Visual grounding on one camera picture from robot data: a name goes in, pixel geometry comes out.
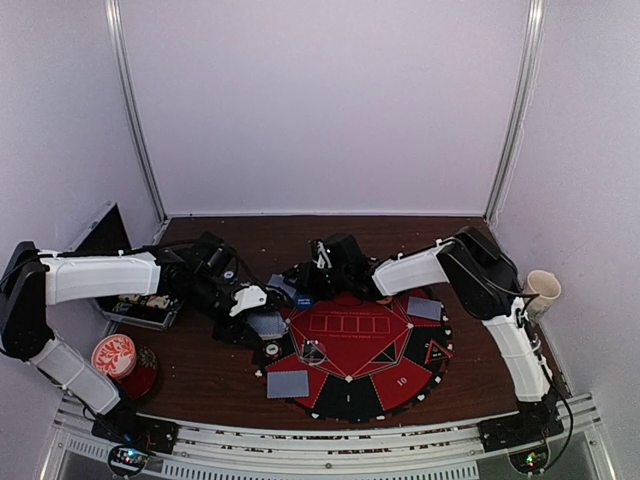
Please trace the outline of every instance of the poker table mat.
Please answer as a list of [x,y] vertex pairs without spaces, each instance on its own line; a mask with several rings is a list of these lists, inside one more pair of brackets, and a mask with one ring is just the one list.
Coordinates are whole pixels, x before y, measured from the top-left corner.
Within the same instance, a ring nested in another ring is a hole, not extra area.
[[[423,300],[430,300],[428,315],[409,308]],[[288,333],[256,350],[253,363],[265,384],[270,373],[307,372],[309,395],[282,400],[312,418],[382,420],[424,401],[453,357],[448,319],[434,302],[416,289],[386,304],[344,293],[308,310],[283,310]]]

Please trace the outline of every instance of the robotic arm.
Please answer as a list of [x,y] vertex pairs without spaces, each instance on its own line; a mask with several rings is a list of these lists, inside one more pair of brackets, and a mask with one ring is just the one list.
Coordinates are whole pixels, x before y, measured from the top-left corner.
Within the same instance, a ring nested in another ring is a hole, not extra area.
[[314,298],[349,290],[363,300],[381,300],[418,287],[449,283],[465,310],[483,323],[500,349],[518,399],[519,413],[480,424],[485,450],[537,441],[562,432],[558,395],[540,340],[529,323],[513,262],[478,230],[464,228],[427,249],[381,263],[362,254],[356,240],[338,234],[312,242],[312,261],[285,278]]
[[73,393],[103,430],[106,426],[110,439],[146,450],[150,427],[140,424],[135,406],[114,382],[47,325],[46,307],[82,298],[170,293],[215,320],[214,338],[252,344],[260,338],[246,326],[243,312],[278,309],[285,299],[255,284],[230,291],[220,278],[235,251],[211,234],[188,248],[96,253],[38,250],[32,242],[16,247],[0,281],[2,353],[34,365]]
[[[148,448],[149,432],[157,425],[141,425],[126,395],[56,336],[46,323],[45,309],[80,298],[171,293],[215,320],[214,338],[259,344],[243,314],[279,310],[287,304],[286,295],[252,275],[251,284],[230,289],[221,276],[234,258],[239,261],[235,251],[211,234],[190,245],[91,255],[41,251],[31,242],[19,244],[0,281],[3,353],[35,365],[81,399],[101,425],[111,425],[118,437]],[[525,312],[526,296],[517,270],[477,230],[463,229],[432,247],[383,262],[366,257],[351,235],[338,234],[312,242],[312,261],[293,267],[284,277],[316,300],[345,290],[364,300],[381,300],[417,287],[450,283],[463,307],[496,341],[518,399],[517,415],[479,425],[485,450],[510,448],[562,431],[555,408],[558,396]],[[154,450],[162,451],[157,445]]]

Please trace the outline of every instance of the cable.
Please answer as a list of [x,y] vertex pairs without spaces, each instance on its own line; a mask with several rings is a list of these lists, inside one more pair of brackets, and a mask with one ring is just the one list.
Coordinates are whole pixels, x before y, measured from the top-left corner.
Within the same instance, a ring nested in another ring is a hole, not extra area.
[[27,258],[26,260],[23,260],[22,262],[18,263],[11,270],[9,270],[7,273],[5,273],[4,276],[0,279],[0,290],[2,289],[2,284],[4,282],[6,282],[7,280],[9,280],[9,277],[11,277],[11,275],[16,273],[18,270],[23,268],[25,265],[28,265],[29,263],[31,263],[34,260],[37,260],[39,258],[52,258],[52,257],[53,257],[53,255],[51,255],[50,253],[45,253],[45,254],[38,255],[36,258]]
[[[145,455],[149,455],[152,456],[153,452],[149,451],[148,449],[142,449],[140,448],[140,446],[136,445],[134,442],[134,440],[127,438],[128,435],[121,435],[120,433],[118,433],[114,428],[113,425],[109,424],[108,422],[104,421],[104,419],[102,419],[100,417],[100,415],[98,415],[90,406],[89,404],[87,404],[87,402],[85,402],[83,399],[81,399],[80,397],[78,397],[77,395],[73,395],[75,398],[77,398],[80,403],[82,403],[82,405],[84,406],[84,408],[82,409],[82,416],[84,418],[86,418],[87,420],[91,420],[94,422],[98,422],[98,424],[100,424],[100,426],[102,428],[104,428],[107,432],[109,432],[111,435],[113,435],[115,437],[115,439],[117,441],[119,441],[120,443],[122,443],[123,445],[125,445],[126,447],[129,448],[133,448],[134,450],[137,450],[139,452],[144,453]],[[91,414],[92,418],[87,417],[87,413]]]
[[540,294],[538,293],[534,297],[529,297],[529,300],[527,300],[527,303],[524,304],[524,307],[522,308],[522,310],[526,312],[527,308],[529,308],[529,305],[531,305],[531,302],[533,302],[539,296],[540,296]]
[[176,240],[173,242],[162,243],[158,245],[143,245],[138,248],[129,249],[117,249],[117,250],[77,250],[75,252],[60,252],[57,254],[61,258],[74,258],[74,257],[119,257],[128,255],[137,255],[139,253],[150,252],[153,253],[162,248],[176,247],[182,245],[193,245],[194,243],[203,243],[200,240]]
[[503,293],[506,293],[508,295],[513,295],[514,297],[522,297],[522,298],[538,298],[540,296],[539,293],[518,293],[518,292],[513,292],[511,290],[507,290],[504,287],[501,287],[500,285],[498,285],[497,283],[493,283],[491,280],[489,280],[487,277],[484,277],[484,280],[491,285],[493,288],[497,288],[498,290],[500,290]]
[[542,368],[542,372],[544,373],[544,376],[547,379],[547,382],[549,382],[549,385],[551,385],[551,388],[553,388],[556,391],[556,393],[558,394],[558,397],[560,398],[560,400],[564,404],[564,407],[567,409],[567,412],[569,413],[569,434],[567,435],[567,439],[565,440],[564,445],[560,449],[560,452],[558,452],[558,455],[556,455],[556,458],[554,458],[551,463],[549,463],[544,467],[544,471],[546,472],[551,467],[553,467],[558,462],[558,460],[560,460],[560,458],[562,457],[562,454],[566,451],[567,447],[569,446],[569,442],[571,442],[571,436],[573,435],[574,419],[573,419],[573,412],[571,411],[571,407],[569,406],[569,403],[564,398],[564,395],[562,395],[562,393],[560,392],[560,389],[556,386],[555,382],[551,379],[551,376],[547,371],[547,367],[544,365],[540,365],[540,367]]

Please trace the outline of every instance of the black mount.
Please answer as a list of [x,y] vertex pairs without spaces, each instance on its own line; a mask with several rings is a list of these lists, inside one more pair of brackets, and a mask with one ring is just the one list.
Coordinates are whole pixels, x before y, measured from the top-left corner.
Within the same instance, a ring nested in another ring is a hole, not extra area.
[[7,355],[26,362],[39,354],[54,334],[45,313],[47,268],[38,260],[33,242],[18,244],[4,275],[20,265],[1,290],[0,335]]
[[[362,253],[353,235],[337,233],[324,241],[313,240],[310,247],[310,262],[300,263],[283,272],[287,285],[311,295],[314,301],[329,300],[345,291],[364,301],[382,298],[371,279],[369,258]],[[326,252],[331,267],[319,266],[322,251]]]
[[438,253],[438,261],[470,315],[479,320],[511,315],[515,294],[521,293],[518,270],[511,259],[477,229],[460,230]]
[[564,431],[558,418],[558,394],[551,390],[540,402],[517,402],[518,413],[478,424],[485,452],[543,441]]
[[[106,426],[112,425],[110,422],[113,419],[107,416],[101,420],[103,421],[95,421],[93,423],[91,434],[94,437],[104,438],[110,442],[123,443],[122,438],[120,438],[123,436],[122,434],[115,435],[115,430],[111,427],[106,428]],[[127,434],[127,437],[130,438],[126,443],[127,446],[141,452],[173,453],[173,447],[178,436],[178,425],[176,423],[134,414],[133,425],[135,425],[135,431],[139,433],[137,435]]]

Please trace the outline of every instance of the brown wooden surface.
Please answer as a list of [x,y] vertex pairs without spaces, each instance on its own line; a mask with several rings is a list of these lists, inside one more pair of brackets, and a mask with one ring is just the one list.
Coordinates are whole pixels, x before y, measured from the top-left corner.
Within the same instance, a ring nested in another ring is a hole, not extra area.
[[[349,232],[365,253],[384,258],[401,250],[424,248],[465,225],[489,235],[479,218],[252,217],[175,219],[163,240],[197,238],[209,230],[230,242],[266,281],[272,273],[308,260],[308,241],[314,238]],[[139,401],[140,411],[195,422],[276,429],[428,425],[513,411],[513,383],[489,332],[462,309],[450,286],[438,285],[433,291],[446,305],[455,356],[442,383],[405,413],[353,425],[312,420],[279,400],[268,400],[265,387],[254,376],[251,352],[212,340],[212,321],[188,309],[167,333],[126,325],[119,329],[150,347],[160,363],[158,381]]]

